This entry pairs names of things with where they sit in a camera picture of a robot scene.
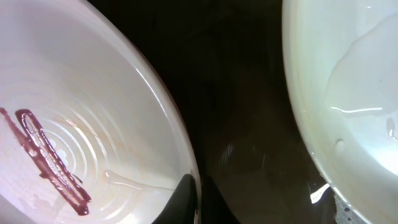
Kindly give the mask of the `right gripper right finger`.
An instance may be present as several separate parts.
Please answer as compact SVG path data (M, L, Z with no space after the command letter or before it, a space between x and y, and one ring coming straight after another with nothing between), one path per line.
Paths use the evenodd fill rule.
M239 224L211 177L202 178L202 224Z

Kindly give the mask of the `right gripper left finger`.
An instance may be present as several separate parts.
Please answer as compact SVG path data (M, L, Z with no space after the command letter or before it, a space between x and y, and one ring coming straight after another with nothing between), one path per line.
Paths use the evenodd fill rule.
M185 174L166 206L152 224L194 224L197 209L195 179Z

